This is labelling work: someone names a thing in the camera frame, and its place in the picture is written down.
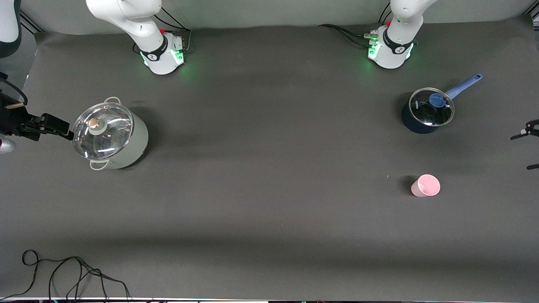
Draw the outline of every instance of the cup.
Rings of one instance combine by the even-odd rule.
[[[423,175],[412,185],[412,194],[416,197],[435,196],[440,192],[440,181],[432,175]]]

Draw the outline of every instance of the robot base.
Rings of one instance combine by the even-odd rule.
[[[380,26],[378,29],[372,30],[371,34],[382,36],[387,26]],[[383,68],[393,69],[400,67],[404,61],[410,57],[410,52],[412,51],[413,44],[407,51],[404,51],[402,54],[394,54],[391,48],[387,46],[384,42],[384,39],[377,40],[374,44],[371,45],[369,49],[368,58],[376,62],[379,66]]]
[[[161,55],[159,60],[150,61],[141,53],[144,64],[158,75],[166,75],[173,72],[178,66],[184,63],[185,53],[183,52],[182,37],[176,37],[171,33],[163,34],[168,41],[167,50]]]

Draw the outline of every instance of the cooking pot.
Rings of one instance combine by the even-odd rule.
[[[482,78],[475,74],[446,93],[432,87],[418,89],[403,107],[404,125],[415,133],[428,134],[448,124],[455,115],[453,99]]]
[[[144,122],[117,97],[87,109],[73,125],[73,148],[93,170],[133,164],[148,145]]]

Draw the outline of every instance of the pot lid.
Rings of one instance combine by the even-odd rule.
[[[428,126],[445,125],[454,115],[453,101],[436,88],[423,88],[414,92],[409,107],[413,117]]]
[[[87,109],[73,125],[73,147],[89,160],[119,152],[133,132],[133,115],[121,104],[105,102]]]

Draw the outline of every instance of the metal rim of lid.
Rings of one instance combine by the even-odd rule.
[[[114,106],[118,106],[120,108],[122,108],[126,113],[129,114],[129,118],[131,119],[131,121],[133,122],[131,124],[131,132],[129,134],[129,138],[127,138],[127,140],[125,141],[125,143],[122,145],[122,147],[120,147],[118,150],[115,150],[112,154],[106,156],[106,157],[103,157],[103,158],[98,158],[98,159],[90,159],[90,158],[87,158],[87,157],[84,157],[83,154],[81,154],[79,152],[79,150],[75,147],[75,140],[71,141],[72,142],[72,145],[73,147],[75,148],[75,151],[77,152],[77,154],[79,154],[81,157],[85,158],[85,159],[88,159],[88,160],[105,160],[105,159],[109,159],[111,158],[112,156],[116,155],[117,153],[119,153],[121,150],[124,149],[124,147],[129,143],[129,140],[131,140],[131,137],[133,136],[133,131],[135,130],[135,119],[133,118],[133,113],[129,110],[129,108],[125,107],[124,105],[122,104],[119,104],[119,103],[116,103],[116,102],[103,102],[103,103],[99,103],[99,104],[96,104],[92,107],[90,107],[89,109],[85,110],[76,120],[75,120],[75,123],[73,124],[73,130],[75,130],[75,127],[79,124],[79,123],[82,123],[81,120],[84,116],[86,116],[89,112],[91,112],[92,110],[98,108],[98,107],[101,107],[101,106],[106,106],[106,105],[114,105]]]
[[[416,115],[413,114],[413,111],[412,111],[412,98],[413,96],[415,96],[417,93],[419,92],[422,92],[422,91],[435,91],[437,93],[440,93],[442,94],[442,96],[444,96],[444,98],[447,99],[448,103],[451,105],[451,108],[453,109],[451,111],[451,116],[449,117],[449,119],[447,121],[445,121],[444,123],[442,124],[439,124],[439,125],[427,125],[427,124],[424,124],[423,122],[421,122],[417,117]],[[414,93],[412,93],[412,95],[410,96],[410,99],[408,100],[408,111],[410,112],[410,114],[412,115],[412,117],[419,123],[421,123],[422,125],[424,126],[429,126],[429,127],[440,127],[440,126],[444,126],[446,124],[448,124],[449,122],[451,122],[451,120],[453,120],[453,116],[455,116],[455,105],[453,103],[453,100],[451,100],[451,98],[449,98],[449,96],[445,93],[445,92],[442,92],[441,90],[437,89],[437,88],[433,88],[433,87],[425,87],[425,88],[421,88],[421,89],[418,89],[416,90]]]

